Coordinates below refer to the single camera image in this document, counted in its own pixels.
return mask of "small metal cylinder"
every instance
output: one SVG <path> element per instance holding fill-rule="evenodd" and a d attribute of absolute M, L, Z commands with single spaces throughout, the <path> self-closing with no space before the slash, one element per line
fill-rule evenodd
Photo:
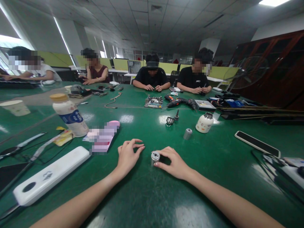
<path fill-rule="evenodd" d="M 184 139 L 189 140 L 191 135 L 192 135 L 192 130 L 190 128 L 187 128 L 185 133 L 184 133 Z"/>
<path fill-rule="evenodd" d="M 154 163 L 159 162 L 160 154 L 156 151 L 152 151 L 151 153 L 151 166 L 153 166 Z"/>

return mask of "blurred pink package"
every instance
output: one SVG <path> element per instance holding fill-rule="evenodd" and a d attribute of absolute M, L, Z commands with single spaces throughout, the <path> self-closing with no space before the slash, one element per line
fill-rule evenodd
<path fill-rule="evenodd" d="M 90 154 L 106 154 L 119 127 L 120 122 L 116 120 L 105 123 L 104 129 L 99 129 L 98 126 L 93 126 L 87 134 L 89 141 L 94 143 L 92 149 L 90 149 Z"/>

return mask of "white paper cup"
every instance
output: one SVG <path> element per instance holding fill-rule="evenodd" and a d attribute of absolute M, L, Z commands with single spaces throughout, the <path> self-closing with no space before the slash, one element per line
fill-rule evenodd
<path fill-rule="evenodd" d="M 3 102 L 0 103 L 0 106 L 10 111 L 15 116 L 24 116 L 31 113 L 21 100 Z"/>
<path fill-rule="evenodd" d="M 65 86 L 65 89 L 68 91 L 68 93 L 71 93 L 71 85 L 69 86 L 69 85 L 67 85 L 67 86 Z"/>

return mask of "circuit board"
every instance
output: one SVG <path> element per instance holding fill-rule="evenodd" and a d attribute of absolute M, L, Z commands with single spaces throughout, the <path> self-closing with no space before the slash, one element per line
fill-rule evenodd
<path fill-rule="evenodd" d="M 145 105 L 146 108 L 160 108 L 162 109 L 162 97 L 148 97 L 145 99 Z"/>

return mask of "plastic bottle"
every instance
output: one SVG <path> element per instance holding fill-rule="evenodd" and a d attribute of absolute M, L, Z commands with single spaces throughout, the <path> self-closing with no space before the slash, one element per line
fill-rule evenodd
<path fill-rule="evenodd" d="M 72 130 L 75 137 L 86 136 L 89 128 L 84 122 L 77 106 L 71 102 L 64 93 L 57 93 L 50 96 L 53 103 L 53 109 L 64 121 L 67 127 Z"/>
<path fill-rule="evenodd" d="M 195 129 L 201 133 L 208 133 L 212 124 L 213 124 L 213 114 L 210 112 L 206 112 L 206 114 L 202 115 L 199 118 Z"/>

